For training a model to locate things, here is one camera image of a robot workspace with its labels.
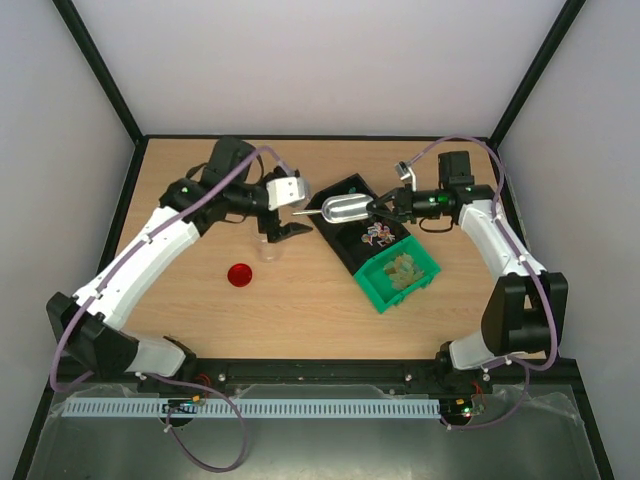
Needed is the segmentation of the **green bin with gummies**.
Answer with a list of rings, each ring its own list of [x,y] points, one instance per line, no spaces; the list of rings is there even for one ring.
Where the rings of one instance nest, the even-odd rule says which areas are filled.
[[[368,260],[354,279],[377,312],[384,313],[426,288],[440,272],[421,243],[409,236]]]

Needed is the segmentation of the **metal scoop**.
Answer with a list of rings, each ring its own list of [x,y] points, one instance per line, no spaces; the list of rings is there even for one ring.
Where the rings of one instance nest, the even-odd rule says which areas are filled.
[[[319,216],[330,224],[362,221],[370,217],[367,204],[373,198],[363,193],[349,193],[328,197],[318,209],[295,211],[293,216]]]

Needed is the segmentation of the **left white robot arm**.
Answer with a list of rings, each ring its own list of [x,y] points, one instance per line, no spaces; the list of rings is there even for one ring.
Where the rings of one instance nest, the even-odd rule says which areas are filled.
[[[173,377],[189,350],[167,337],[140,337],[126,328],[139,300],[187,248],[229,216],[253,217],[271,244],[310,232],[310,227],[282,223],[279,210],[304,203],[310,195],[301,173],[282,159],[247,180],[252,164],[275,152],[235,138],[222,137],[209,160],[172,182],[149,220],[133,240],[97,276],[74,294],[54,294],[46,313],[57,341],[49,371],[57,384],[61,357],[68,354],[88,374],[111,379],[121,374]]]

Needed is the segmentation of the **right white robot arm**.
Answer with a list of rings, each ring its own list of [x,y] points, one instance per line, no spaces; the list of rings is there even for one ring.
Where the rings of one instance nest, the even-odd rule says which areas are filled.
[[[495,281],[479,330],[445,346],[448,359],[436,367],[438,384],[455,392],[470,381],[471,370],[488,372],[533,353],[544,353],[546,360],[529,369],[549,369],[558,356],[568,282],[524,246],[505,219],[499,188],[476,183],[466,151],[439,154],[433,190],[418,189],[411,163],[398,163],[396,171],[402,186],[369,203],[368,212],[400,223],[450,218]]]

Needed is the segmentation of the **black bin with star candies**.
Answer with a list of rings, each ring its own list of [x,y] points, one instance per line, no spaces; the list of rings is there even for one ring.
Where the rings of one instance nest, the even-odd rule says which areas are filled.
[[[376,194],[359,174],[354,174],[316,192],[305,207],[308,222],[318,232],[336,236],[346,229],[365,231],[380,215],[371,213],[368,206]]]

